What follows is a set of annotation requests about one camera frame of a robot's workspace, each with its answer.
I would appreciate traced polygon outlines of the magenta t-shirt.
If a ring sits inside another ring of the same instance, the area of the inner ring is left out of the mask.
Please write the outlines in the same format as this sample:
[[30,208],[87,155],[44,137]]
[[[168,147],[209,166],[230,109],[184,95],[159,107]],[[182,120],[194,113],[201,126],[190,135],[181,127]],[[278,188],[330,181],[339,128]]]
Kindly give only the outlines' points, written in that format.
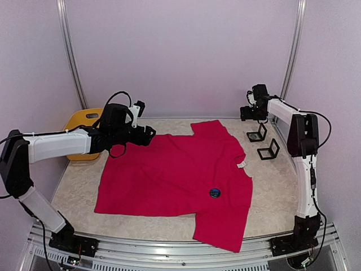
[[[195,215],[194,239],[239,252],[253,183],[237,165],[246,154],[220,121],[191,124],[192,135],[156,135],[147,147],[115,146],[100,180],[95,212]],[[219,198],[209,195],[212,188]]]

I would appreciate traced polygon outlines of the yellow plastic basket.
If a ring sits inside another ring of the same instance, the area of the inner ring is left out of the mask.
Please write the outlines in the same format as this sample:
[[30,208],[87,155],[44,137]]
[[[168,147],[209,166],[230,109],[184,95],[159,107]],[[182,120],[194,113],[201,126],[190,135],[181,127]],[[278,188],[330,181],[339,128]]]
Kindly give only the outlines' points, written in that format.
[[[80,110],[75,112],[72,117],[68,120],[67,124],[64,127],[66,129],[73,129],[79,125],[92,126],[92,124],[98,120],[103,112],[102,108],[90,108],[85,110]],[[99,157],[97,154],[76,154],[68,155],[67,158],[70,161],[92,161]]]

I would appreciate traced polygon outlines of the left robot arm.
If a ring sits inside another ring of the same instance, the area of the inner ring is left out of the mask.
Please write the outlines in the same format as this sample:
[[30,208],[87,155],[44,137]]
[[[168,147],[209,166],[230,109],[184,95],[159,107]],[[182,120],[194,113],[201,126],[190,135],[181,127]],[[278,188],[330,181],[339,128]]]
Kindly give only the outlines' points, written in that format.
[[38,161],[69,155],[110,152],[115,145],[148,146],[156,134],[150,126],[139,126],[144,103],[126,106],[108,103],[91,125],[78,125],[61,132],[25,134],[12,130],[1,140],[1,178],[10,197],[51,232],[48,246],[78,256],[94,257],[98,240],[75,234],[71,223],[37,190],[29,166]]

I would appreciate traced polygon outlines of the black brooch display box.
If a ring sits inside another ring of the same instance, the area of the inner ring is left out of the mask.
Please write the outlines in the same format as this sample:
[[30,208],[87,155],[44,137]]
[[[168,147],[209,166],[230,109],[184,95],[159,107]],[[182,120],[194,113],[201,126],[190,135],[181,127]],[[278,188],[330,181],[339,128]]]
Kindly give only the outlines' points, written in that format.
[[266,135],[267,135],[267,128],[265,127],[265,125],[263,123],[260,123],[259,127],[258,127],[258,130],[256,132],[247,132],[246,135],[248,137],[248,135],[250,134],[257,134],[259,139],[256,140],[256,141],[251,141],[249,138],[248,140],[250,142],[262,142],[265,140],[266,138]]

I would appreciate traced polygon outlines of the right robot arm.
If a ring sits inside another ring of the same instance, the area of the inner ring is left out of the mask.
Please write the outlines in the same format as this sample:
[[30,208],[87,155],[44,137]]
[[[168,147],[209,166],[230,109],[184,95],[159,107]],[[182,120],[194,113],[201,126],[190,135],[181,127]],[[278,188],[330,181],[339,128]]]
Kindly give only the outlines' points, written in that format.
[[279,96],[270,95],[264,84],[254,85],[246,98],[248,105],[240,107],[241,120],[259,123],[257,132],[247,134],[249,140],[263,141],[267,133],[265,121],[269,115],[277,117],[288,125],[287,151],[296,167],[299,196],[293,232],[270,240],[273,256],[322,247],[324,242],[316,238],[320,226],[327,224],[317,199],[316,161],[324,145],[319,141],[321,114],[295,108]]

